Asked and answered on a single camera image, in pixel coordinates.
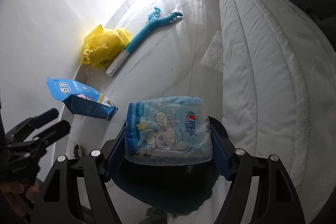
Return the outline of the blue tissue pack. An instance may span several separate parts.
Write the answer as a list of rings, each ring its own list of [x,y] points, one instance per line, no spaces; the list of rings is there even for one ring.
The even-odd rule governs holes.
[[[162,97],[130,103],[125,157],[142,165],[193,165],[213,158],[209,116],[203,99]]]

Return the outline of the yellow plastic bag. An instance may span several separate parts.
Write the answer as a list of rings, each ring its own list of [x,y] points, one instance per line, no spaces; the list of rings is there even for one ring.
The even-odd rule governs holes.
[[[81,63],[95,69],[107,68],[130,40],[131,33],[126,28],[109,29],[100,24],[84,39]]]

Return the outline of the black trash bin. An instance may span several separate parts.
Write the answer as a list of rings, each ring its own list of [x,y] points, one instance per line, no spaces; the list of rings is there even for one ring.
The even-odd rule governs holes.
[[[214,159],[194,165],[142,165],[125,157],[113,182],[132,197],[171,214],[187,215],[210,198],[218,177]]]

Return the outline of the blue snack bag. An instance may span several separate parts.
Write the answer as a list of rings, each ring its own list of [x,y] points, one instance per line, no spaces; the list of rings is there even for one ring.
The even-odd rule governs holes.
[[[73,115],[112,119],[117,111],[111,100],[96,89],[69,79],[47,79],[52,97],[63,102]]]

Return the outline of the bubble wrap sheet on floor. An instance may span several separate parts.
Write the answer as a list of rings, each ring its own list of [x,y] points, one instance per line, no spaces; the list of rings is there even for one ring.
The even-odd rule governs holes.
[[[223,72],[223,42],[221,31],[217,31],[212,38],[201,60],[201,65],[219,73]]]

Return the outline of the blue plush toy stick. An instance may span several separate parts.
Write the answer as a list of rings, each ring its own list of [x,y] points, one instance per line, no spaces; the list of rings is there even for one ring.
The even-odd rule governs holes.
[[[149,14],[147,24],[131,39],[129,44],[120,52],[120,54],[115,58],[109,68],[106,70],[106,75],[113,77],[117,72],[119,67],[127,59],[127,57],[136,49],[136,47],[150,34],[153,30],[158,27],[168,26],[173,24],[178,18],[182,18],[183,14],[175,11],[171,12],[169,15],[160,18],[161,10],[157,7],[154,11]]]

